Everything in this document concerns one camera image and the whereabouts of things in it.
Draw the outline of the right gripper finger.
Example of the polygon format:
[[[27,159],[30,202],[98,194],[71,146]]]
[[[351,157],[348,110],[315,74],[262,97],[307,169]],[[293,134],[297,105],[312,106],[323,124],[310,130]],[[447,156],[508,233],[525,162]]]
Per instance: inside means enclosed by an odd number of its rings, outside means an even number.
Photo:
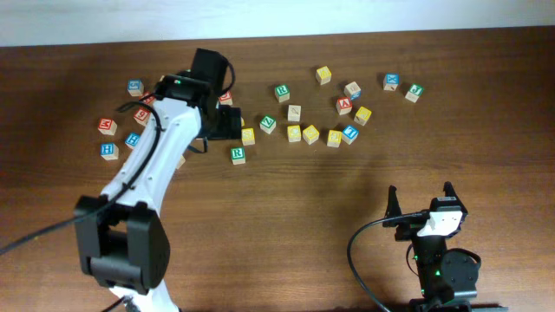
[[[395,186],[390,185],[388,187],[388,203],[384,215],[385,218],[399,217],[402,214],[396,191],[397,188]]]
[[[443,186],[444,197],[443,200],[458,200],[459,197],[454,190],[454,187],[450,181],[446,181]]]

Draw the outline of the yellow C block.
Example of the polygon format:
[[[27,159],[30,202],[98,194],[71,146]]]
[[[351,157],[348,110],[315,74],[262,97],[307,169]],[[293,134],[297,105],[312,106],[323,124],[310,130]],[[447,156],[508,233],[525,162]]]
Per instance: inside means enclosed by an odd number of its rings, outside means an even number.
[[[302,131],[299,125],[287,127],[287,138],[290,143],[299,142],[302,139]]]

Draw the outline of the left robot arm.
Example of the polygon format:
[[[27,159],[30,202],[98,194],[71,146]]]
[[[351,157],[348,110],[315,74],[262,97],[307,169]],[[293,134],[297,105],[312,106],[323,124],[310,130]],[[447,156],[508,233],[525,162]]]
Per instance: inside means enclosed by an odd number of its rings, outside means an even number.
[[[195,140],[236,140],[241,112],[220,107],[234,72],[219,52],[197,49],[188,71],[155,85],[150,120],[137,146],[97,198],[75,207],[82,272],[119,297],[128,311],[176,311],[164,275],[170,243],[160,221],[167,187]]]

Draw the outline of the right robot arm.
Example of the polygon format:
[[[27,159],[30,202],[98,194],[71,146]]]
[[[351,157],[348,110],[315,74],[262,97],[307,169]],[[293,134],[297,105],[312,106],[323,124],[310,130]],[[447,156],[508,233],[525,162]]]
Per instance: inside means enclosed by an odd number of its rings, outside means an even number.
[[[395,228],[395,240],[409,241],[414,252],[415,274],[419,277],[421,299],[409,302],[411,311],[507,311],[499,304],[473,306],[477,297],[476,283],[480,257],[469,250],[449,249],[447,240],[461,231],[467,208],[446,182],[444,195],[433,198],[423,211],[404,214],[396,195],[396,187],[388,188],[385,211],[386,227]]]

